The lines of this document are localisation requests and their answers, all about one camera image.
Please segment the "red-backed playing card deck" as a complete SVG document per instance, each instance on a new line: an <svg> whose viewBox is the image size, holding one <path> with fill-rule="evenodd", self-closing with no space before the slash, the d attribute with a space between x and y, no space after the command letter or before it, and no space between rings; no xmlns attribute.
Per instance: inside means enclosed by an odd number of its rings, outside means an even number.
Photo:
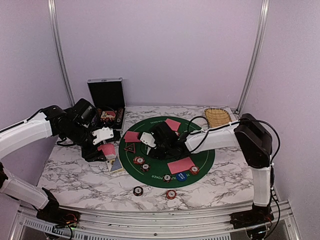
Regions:
<svg viewBox="0 0 320 240"><path fill-rule="evenodd" d="M116 149L112 143L102 144L97 148L98 151L102 151L105 156L116 156Z"/></svg>

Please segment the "red card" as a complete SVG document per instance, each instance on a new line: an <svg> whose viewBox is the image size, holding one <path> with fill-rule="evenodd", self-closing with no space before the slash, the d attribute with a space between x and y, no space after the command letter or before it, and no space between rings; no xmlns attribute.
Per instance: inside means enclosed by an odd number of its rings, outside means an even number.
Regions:
<svg viewBox="0 0 320 240"><path fill-rule="evenodd" d="M139 139L139 132L136 131L127 131L124 135L124 141L126 143L138 143L141 142L141 140Z"/></svg>
<svg viewBox="0 0 320 240"><path fill-rule="evenodd" d="M167 118L165 120L165 122L170 127L171 130L173 130L174 132L178 132L179 127L181 125L181 123L179 121Z"/></svg>

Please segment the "red card mat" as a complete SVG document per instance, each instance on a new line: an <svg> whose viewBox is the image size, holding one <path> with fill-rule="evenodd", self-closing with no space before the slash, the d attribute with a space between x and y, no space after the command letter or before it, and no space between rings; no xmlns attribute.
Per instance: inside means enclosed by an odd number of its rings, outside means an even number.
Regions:
<svg viewBox="0 0 320 240"><path fill-rule="evenodd" d="M190 157L186 157L180 160L169 162L167 163L167 166L171 174L177 174L188 171L192 166L195 166L195 164Z"/></svg>

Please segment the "dark 100 chips mat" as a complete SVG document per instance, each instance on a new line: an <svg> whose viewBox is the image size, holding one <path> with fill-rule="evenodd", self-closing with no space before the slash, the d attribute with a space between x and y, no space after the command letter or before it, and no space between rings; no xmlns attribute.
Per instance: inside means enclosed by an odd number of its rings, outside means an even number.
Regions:
<svg viewBox="0 0 320 240"><path fill-rule="evenodd" d="M151 169L151 166L148 163L144 163L140 167L142 172L148 172Z"/></svg>
<svg viewBox="0 0 320 240"><path fill-rule="evenodd" d="M165 175L163 175L162 180L165 183L169 183L172 180L172 176L170 174L165 174Z"/></svg>

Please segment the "dark 100 chips bottom mat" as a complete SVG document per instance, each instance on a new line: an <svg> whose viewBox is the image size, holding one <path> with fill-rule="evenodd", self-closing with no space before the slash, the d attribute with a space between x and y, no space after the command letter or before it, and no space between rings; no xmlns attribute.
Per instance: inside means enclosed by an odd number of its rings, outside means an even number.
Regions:
<svg viewBox="0 0 320 240"><path fill-rule="evenodd" d="M165 175L163 175L162 180L165 183L169 183L172 180L172 176L170 174L165 174Z"/></svg>

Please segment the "red chip stack mat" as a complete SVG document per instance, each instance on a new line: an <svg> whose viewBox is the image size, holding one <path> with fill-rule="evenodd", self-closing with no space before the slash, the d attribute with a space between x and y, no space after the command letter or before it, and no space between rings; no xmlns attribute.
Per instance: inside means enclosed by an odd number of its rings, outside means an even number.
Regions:
<svg viewBox="0 0 320 240"><path fill-rule="evenodd" d="M136 156L133 158L133 163L137 165L143 165L145 163L145 159L141 156Z"/></svg>
<svg viewBox="0 0 320 240"><path fill-rule="evenodd" d="M189 172L192 174L192 175L197 175L200 171L200 168L196 165L193 165L192 167L190 167L189 169Z"/></svg>

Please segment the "black triangular all-in button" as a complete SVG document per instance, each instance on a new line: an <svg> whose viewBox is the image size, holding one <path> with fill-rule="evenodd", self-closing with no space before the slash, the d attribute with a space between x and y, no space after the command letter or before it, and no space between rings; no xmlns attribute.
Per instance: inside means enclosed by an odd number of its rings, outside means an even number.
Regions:
<svg viewBox="0 0 320 240"><path fill-rule="evenodd" d="M132 143L124 148L124 151L135 154L136 153L136 145Z"/></svg>

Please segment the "orange-red 5 chip stack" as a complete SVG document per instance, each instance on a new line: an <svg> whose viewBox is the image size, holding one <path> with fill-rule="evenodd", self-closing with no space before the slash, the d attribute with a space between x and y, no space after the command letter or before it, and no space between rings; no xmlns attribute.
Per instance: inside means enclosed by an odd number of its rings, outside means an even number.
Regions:
<svg viewBox="0 0 320 240"><path fill-rule="evenodd" d="M175 190L170 189L170 190L168 190L168 191L166 192L166 198L169 199L169 200L175 199L176 196L177 196L177 193L176 193Z"/></svg>

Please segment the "dark red 100 chip stack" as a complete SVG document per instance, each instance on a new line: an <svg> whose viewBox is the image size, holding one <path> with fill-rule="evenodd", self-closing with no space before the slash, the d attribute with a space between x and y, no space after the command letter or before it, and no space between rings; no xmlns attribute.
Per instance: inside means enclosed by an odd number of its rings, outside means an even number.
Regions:
<svg viewBox="0 0 320 240"><path fill-rule="evenodd" d="M144 192L143 188L140 187L140 186L136 186L136 187L133 188L133 194L135 196L141 196L143 194L143 192Z"/></svg>

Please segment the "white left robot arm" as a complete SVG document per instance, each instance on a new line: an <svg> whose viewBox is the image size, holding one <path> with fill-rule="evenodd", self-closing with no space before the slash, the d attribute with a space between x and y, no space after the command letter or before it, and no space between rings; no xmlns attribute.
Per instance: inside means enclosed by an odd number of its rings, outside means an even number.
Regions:
<svg viewBox="0 0 320 240"><path fill-rule="evenodd" d="M114 137L109 127L94 129L91 125L98 111L89 102L80 100L76 105L61 109L52 105L37 111L30 118L11 125L0 132L0 156L40 139L54 136L67 138L81 147L82 157L88 162L100 161L102 151L98 145ZM54 195L45 188L36 187L0 168L0 192L29 203L37 210L37 218L52 223L67 223L79 214L60 208Z"/></svg>

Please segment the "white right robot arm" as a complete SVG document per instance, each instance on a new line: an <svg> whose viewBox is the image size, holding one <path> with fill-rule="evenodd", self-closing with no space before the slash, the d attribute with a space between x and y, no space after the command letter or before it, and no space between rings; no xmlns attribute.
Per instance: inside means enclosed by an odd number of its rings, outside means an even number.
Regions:
<svg viewBox="0 0 320 240"><path fill-rule="evenodd" d="M239 147L253 176L252 209L231 215L233 223L258 224L273 219L271 210L273 163L271 134L263 122L246 113L228 124L177 135L166 122L160 122L139 137L147 146L147 155L164 160L187 157L204 151Z"/></svg>

